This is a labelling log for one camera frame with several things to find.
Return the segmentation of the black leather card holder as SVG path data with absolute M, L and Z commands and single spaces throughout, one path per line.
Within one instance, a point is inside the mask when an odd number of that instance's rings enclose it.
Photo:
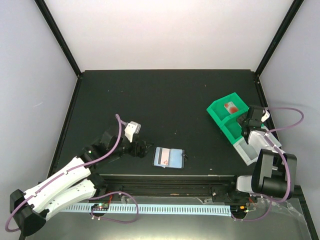
M 185 161 L 188 159 L 188 156 L 186 155 L 185 151 L 183 149 L 177 149 L 177 148 L 169 148 L 169 149 L 170 149 L 169 164 L 167 167 L 161 167 L 161 168 L 183 169 Z M 155 166 L 154 165 L 155 150 L 154 150 L 154 157 L 152 161 L 153 166 Z

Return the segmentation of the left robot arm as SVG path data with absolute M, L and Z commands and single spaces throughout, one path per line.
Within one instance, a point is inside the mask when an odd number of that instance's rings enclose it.
M 33 235 L 64 208 L 90 198 L 101 200 L 107 195 L 107 183 L 95 171 L 97 159 L 123 155 L 143 158 L 152 146 L 137 133 L 128 139 L 104 132 L 48 179 L 28 190 L 13 191 L 9 196 L 9 219 L 15 221 L 22 236 Z

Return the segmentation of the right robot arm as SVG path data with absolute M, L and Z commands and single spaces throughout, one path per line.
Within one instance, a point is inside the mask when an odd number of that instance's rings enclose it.
M 236 184 L 228 187 L 228 198 L 234 202 L 246 193 L 270 197 L 278 203 L 293 195 L 297 157 L 284 152 L 272 131 L 263 127 L 269 117 L 266 108 L 252 105 L 236 119 L 243 137 L 236 150 L 248 164 L 255 162 L 255 167 L 252 175 L 240 175 Z

